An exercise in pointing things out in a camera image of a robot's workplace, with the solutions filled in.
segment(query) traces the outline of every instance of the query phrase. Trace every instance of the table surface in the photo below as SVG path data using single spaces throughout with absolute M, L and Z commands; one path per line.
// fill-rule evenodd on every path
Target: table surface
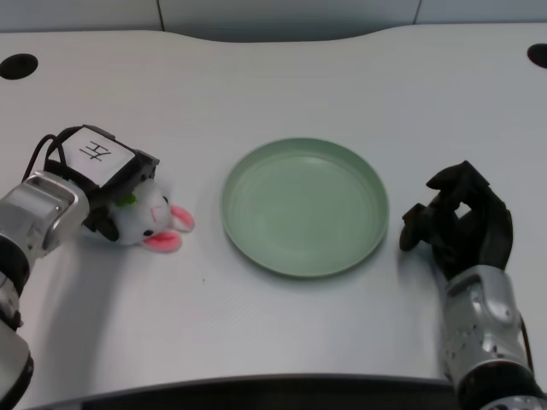
M 339 41 L 223 44 L 162 32 L 0 35 L 0 191 L 37 141 L 93 124 L 161 159 L 196 230 L 176 254 L 76 239 L 39 261 L 22 297 L 36 362 L 19 408 L 207 378 L 360 373 L 439 378 L 427 253 L 400 255 L 401 216 L 438 170 L 470 160 L 508 204 L 508 266 L 547 386 L 547 71 L 526 58 L 547 25 L 410 26 Z M 391 202 L 377 252 L 299 281 L 254 266 L 223 234 L 219 196 L 242 155 L 317 137 L 362 155 Z

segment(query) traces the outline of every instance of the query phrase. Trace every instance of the robotic arm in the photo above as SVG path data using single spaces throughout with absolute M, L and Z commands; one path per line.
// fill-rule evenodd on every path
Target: robotic arm
M 49 139 L 44 171 L 28 177 Z M 115 241 L 108 204 L 154 178 L 158 163 L 94 126 L 72 127 L 38 144 L 23 182 L 0 200 L 0 409 L 17 404 L 32 376 L 28 345 L 16 330 L 22 325 L 19 298 L 34 262 L 82 224 Z
M 511 214 L 467 161 L 435 175 L 427 206 L 404 216 L 399 246 L 431 244 L 444 289 L 444 364 L 463 410 L 547 409 L 504 269 L 513 244 Z M 470 211 L 461 218 L 463 202 Z

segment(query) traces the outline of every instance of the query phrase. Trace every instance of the plate rim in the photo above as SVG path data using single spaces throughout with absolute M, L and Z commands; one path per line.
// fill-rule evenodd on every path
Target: plate rim
M 233 238 L 233 234 L 230 232 L 230 229 L 228 227 L 228 224 L 226 222 L 226 218 L 225 218 L 225 215 L 224 215 L 224 195 L 226 193 L 226 186 L 227 186 L 227 183 L 228 183 L 228 180 L 230 179 L 230 177 L 232 176 L 233 172 L 236 170 L 236 168 L 239 166 L 239 164 L 241 162 L 243 162 L 243 160 L 245 158 L 247 158 L 249 155 L 253 154 L 254 152 L 257 152 L 259 149 L 264 149 L 266 148 L 267 146 L 269 145 L 272 145 L 272 144 L 278 144 L 278 143 L 283 143 L 285 141 L 291 141 L 291 140 L 309 140 L 309 141 L 321 141 L 322 143 L 327 143 L 327 144 L 332 144 L 332 145 L 337 145 L 338 147 L 340 148 L 343 148 L 343 149 L 346 149 L 348 150 L 349 152 L 351 152 L 352 154 L 356 155 L 357 157 L 359 157 L 359 159 L 361 161 L 363 161 L 365 164 L 367 164 L 371 171 L 373 172 L 373 174 L 376 176 L 376 178 L 378 179 L 378 181 L 380 182 L 380 186 L 381 186 L 381 191 L 382 193 L 384 194 L 384 197 L 385 197 L 385 208 L 386 208 L 386 217 L 385 217 L 385 220 L 384 220 L 384 223 L 383 225 L 381 226 L 381 229 L 380 229 L 380 234 L 378 235 L 378 237 L 376 238 L 376 240 L 373 242 L 373 245 L 370 247 L 370 250 L 365 253 L 365 255 L 363 255 L 362 257 L 360 257 L 358 260 L 354 261 L 354 262 L 351 262 L 348 266 L 345 266 L 343 268 L 339 268 L 339 269 L 336 269 L 334 271 L 327 271 L 327 272 L 324 272 L 324 273 L 320 273 L 320 274 L 315 274 L 315 275 L 311 275 L 311 276 L 304 276 L 304 275 L 299 275 L 297 273 L 293 273 L 293 272 L 283 272 L 281 269 L 278 269 L 278 268 L 274 268 L 274 267 L 271 267 L 269 266 L 267 263 L 263 263 L 261 261 L 258 261 L 256 258 L 252 257 L 251 255 L 249 255 L 247 252 L 243 251 L 241 249 L 241 246 L 238 245 L 238 243 L 234 240 Z M 384 239 L 385 237 L 385 234 L 387 233 L 387 227 L 389 225 L 389 220 L 390 220 L 390 211 L 391 211 L 391 206 L 390 206 L 390 201 L 389 201 L 389 197 L 387 195 L 387 190 L 385 188 L 385 184 L 384 184 L 384 181 L 382 180 L 382 178 L 380 177 L 380 175 L 376 172 L 376 170 L 374 169 L 374 167 L 372 165 L 370 165 L 370 163 L 368 161 L 366 161 L 362 156 L 360 156 L 359 154 L 357 154 L 354 150 L 352 149 L 349 149 L 347 147 L 345 147 L 344 145 L 342 145 L 341 143 L 334 143 L 333 141 L 329 141 L 329 140 L 326 140 L 326 139 L 322 139 L 322 138 L 312 138 L 312 137 L 288 137 L 288 138 L 280 138 L 280 139 L 275 139 L 273 141 L 269 141 L 267 143 L 263 143 L 262 145 L 259 145 L 258 147 L 250 150 L 249 152 L 247 152 L 245 155 L 241 156 L 241 158 L 239 158 L 239 160 L 234 164 L 232 165 L 232 167 L 230 168 L 230 170 L 228 171 L 226 177 L 224 178 L 224 181 L 222 183 L 222 190 L 221 190 L 221 199 L 220 199 L 220 214 L 221 214 L 221 222 L 222 222 L 222 227 L 224 228 L 224 232 L 228 235 L 228 237 L 230 238 L 230 240 L 232 241 L 233 245 L 235 245 L 235 247 L 238 249 L 239 252 L 241 252 L 246 258 L 250 259 L 251 261 L 253 261 L 254 263 L 256 263 L 258 266 L 260 267 L 265 267 L 267 268 L 269 271 L 271 272 L 275 272 L 275 273 L 278 273 L 280 275 L 286 275 L 286 276 L 289 276 L 291 278 L 302 278 L 302 279 L 313 279 L 313 278 L 324 278 L 325 276 L 332 276 L 332 275 L 336 275 L 338 273 L 342 273 L 342 272 L 345 272 L 347 271 L 348 269 L 351 269 L 352 267 L 356 267 L 357 265 L 359 265 L 361 262 L 363 262 L 365 259 L 367 259 L 379 246 L 379 244 L 382 242 L 382 240 Z

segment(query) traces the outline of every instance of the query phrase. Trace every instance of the stuffed bunny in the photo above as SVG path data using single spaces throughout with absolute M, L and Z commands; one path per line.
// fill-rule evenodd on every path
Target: stuffed bunny
M 128 198 L 112 203 L 109 210 L 120 233 L 116 243 L 121 245 L 140 243 L 156 252 L 174 252 L 182 239 L 169 228 L 182 232 L 194 229 L 190 213 L 171 205 L 153 179 L 137 185 Z

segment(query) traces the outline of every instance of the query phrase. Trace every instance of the light green plate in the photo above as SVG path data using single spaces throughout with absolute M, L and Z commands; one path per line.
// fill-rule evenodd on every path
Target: light green plate
M 292 138 L 244 157 L 227 178 L 222 223 L 256 263 L 298 277 L 341 272 L 385 234 L 389 204 L 378 174 L 335 143 Z

